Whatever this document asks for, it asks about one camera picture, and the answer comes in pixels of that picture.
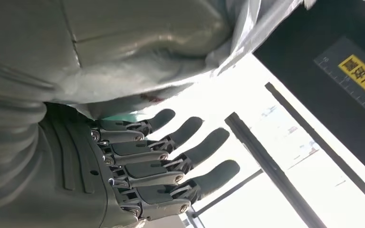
black bar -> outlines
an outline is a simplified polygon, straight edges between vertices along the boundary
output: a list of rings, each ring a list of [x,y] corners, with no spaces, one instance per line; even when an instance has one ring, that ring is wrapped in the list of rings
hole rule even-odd
[[[328,154],[328,156],[338,165],[338,167],[349,177],[353,183],[365,194],[365,182],[359,175],[328,145],[327,142],[311,127],[310,124],[296,111],[296,109],[279,93],[271,84],[265,85],[266,89],[275,99],[286,109],[286,111],[306,130],[306,132],[318,143],[318,145]]]
[[[304,223],[309,228],[326,228],[317,214],[289,181],[286,174],[276,164],[239,116],[236,113],[232,113],[226,118],[225,122],[236,135],[237,139],[240,140],[249,153],[251,153],[264,172],[271,178],[280,192],[286,197],[293,209],[298,213],[301,219],[303,219]]]
[[[225,192],[223,195],[219,196],[218,198],[216,198],[214,201],[210,202],[209,204],[207,204],[205,207],[203,207],[202,209],[200,209],[199,211],[195,212],[192,214],[192,217],[196,218],[198,217],[200,214],[204,213],[207,209],[213,207],[215,204],[219,203],[220,201],[222,201],[223,199],[225,199],[226,197],[228,197],[229,195],[233,194],[235,191],[239,190],[241,187],[243,187],[246,183],[248,183],[250,180],[258,177],[261,173],[263,173],[264,171],[262,171],[261,169],[256,171],[254,174],[252,174],[251,176],[247,177],[245,180],[243,180],[242,182],[238,183],[236,186],[234,186],[233,188],[231,188],[230,190],[228,190],[227,192]]]

robotic hand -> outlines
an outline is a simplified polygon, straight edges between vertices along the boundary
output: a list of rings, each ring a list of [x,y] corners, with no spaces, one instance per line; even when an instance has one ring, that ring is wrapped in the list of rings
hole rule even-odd
[[[117,120],[96,120],[90,124],[92,127],[92,137],[101,145],[108,145],[109,142],[139,141],[162,128],[174,116],[175,112],[173,110],[163,109],[152,119],[136,123]]]
[[[169,120],[143,121],[151,125],[145,134]],[[108,145],[92,135],[92,123],[97,122],[72,107],[48,103],[33,143],[14,157],[0,153],[0,228],[133,226],[144,219],[184,213],[240,169],[236,162],[225,161],[208,174],[178,185],[229,136],[217,129],[198,146],[167,160],[200,128],[202,120],[197,117],[160,141],[109,140]],[[93,130],[102,133],[97,125]],[[24,140],[18,141],[21,147]]]

black panel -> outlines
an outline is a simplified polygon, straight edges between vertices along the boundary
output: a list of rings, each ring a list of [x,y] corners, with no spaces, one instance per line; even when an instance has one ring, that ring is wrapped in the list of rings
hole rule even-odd
[[[313,62],[342,37],[365,52],[363,1],[298,8],[255,55],[365,165],[365,109]]]

metal screw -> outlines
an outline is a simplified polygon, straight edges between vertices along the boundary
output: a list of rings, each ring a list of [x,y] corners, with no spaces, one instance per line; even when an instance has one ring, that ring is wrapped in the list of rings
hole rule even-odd
[[[114,180],[114,179],[112,179],[112,178],[110,178],[110,179],[108,179],[108,183],[109,183],[111,186],[114,186],[114,184],[115,184],[115,180]]]
[[[167,156],[166,154],[163,154],[162,156],[160,156],[160,158],[159,158],[159,159],[160,159],[160,160],[166,160],[166,159],[167,159],[167,157],[168,157],[168,156]]]
[[[104,163],[107,165],[114,165],[114,160],[112,158],[105,158]]]
[[[182,205],[182,206],[181,206],[181,208],[180,208],[180,213],[184,213],[184,212],[186,212],[187,210],[188,210],[188,205],[184,204],[184,205]]]
[[[134,214],[134,216],[136,216],[136,217],[138,216],[138,213],[139,213],[139,211],[136,209],[132,209],[129,212],[132,212],[132,214]]]
[[[179,182],[183,179],[183,176],[182,175],[178,175],[175,177],[175,182]]]
[[[97,144],[102,145],[102,146],[107,146],[108,142],[107,141],[101,141],[101,142],[97,142]]]
[[[92,138],[95,142],[98,142],[100,140],[100,133],[96,130],[91,130]]]

yellow label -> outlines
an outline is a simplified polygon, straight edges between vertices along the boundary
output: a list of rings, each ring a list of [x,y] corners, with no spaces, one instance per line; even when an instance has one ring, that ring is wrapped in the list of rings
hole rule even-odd
[[[365,63],[355,55],[349,56],[338,67],[365,90]]]

